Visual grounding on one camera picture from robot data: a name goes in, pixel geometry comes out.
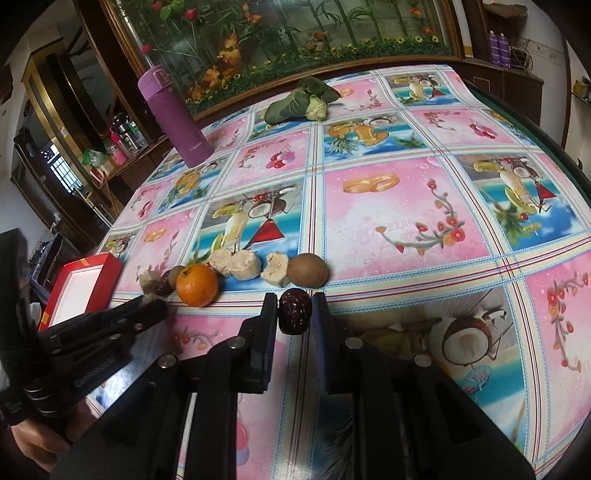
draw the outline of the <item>wooden cabinet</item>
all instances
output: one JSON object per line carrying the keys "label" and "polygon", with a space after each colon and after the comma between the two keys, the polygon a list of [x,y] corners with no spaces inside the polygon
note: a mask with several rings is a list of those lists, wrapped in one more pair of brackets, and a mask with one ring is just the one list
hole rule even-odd
{"label": "wooden cabinet", "polygon": [[497,67],[482,60],[451,61],[449,65],[463,80],[511,105],[519,113],[539,125],[542,114],[544,81],[519,70]]}

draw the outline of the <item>purple spray can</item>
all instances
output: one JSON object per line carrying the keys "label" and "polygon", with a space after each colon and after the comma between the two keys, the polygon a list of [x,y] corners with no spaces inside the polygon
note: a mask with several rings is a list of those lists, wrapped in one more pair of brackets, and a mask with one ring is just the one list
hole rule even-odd
{"label": "purple spray can", "polygon": [[492,30],[488,34],[488,46],[491,49],[491,63],[501,66],[501,51],[499,49],[499,36]]}
{"label": "purple spray can", "polygon": [[511,49],[507,37],[501,34],[499,37],[499,50],[501,52],[501,66],[506,69],[511,68]]}

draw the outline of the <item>bread roll piece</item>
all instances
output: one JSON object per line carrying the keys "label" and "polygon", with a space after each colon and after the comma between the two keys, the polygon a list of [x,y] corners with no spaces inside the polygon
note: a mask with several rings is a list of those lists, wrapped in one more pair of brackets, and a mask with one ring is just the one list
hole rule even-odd
{"label": "bread roll piece", "polygon": [[280,252],[267,254],[267,267],[261,273],[261,278],[274,287],[285,287],[290,279],[287,278],[287,264],[290,259]]}
{"label": "bread roll piece", "polygon": [[228,262],[228,270],[238,280],[252,280],[261,274],[261,260],[250,250],[240,250]]}
{"label": "bread roll piece", "polygon": [[233,254],[234,253],[229,248],[218,248],[209,256],[209,265],[213,271],[224,277],[229,277],[232,274],[228,270],[228,264],[230,263]]}

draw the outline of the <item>glass display cabinet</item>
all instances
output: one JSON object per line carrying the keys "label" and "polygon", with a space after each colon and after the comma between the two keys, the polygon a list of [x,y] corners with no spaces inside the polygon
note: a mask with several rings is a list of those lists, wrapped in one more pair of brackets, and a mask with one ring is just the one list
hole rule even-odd
{"label": "glass display cabinet", "polygon": [[306,70],[459,54],[448,0],[101,2],[136,74],[168,68],[193,113]]}

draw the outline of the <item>purple thermos bottle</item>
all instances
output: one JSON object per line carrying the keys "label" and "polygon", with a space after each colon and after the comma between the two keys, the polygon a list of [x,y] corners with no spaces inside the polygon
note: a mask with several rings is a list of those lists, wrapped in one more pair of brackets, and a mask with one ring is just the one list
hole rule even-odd
{"label": "purple thermos bottle", "polygon": [[193,168],[207,160],[213,148],[197,127],[166,69],[160,65],[152,67],[139,79],[138,87],[185,164]]}

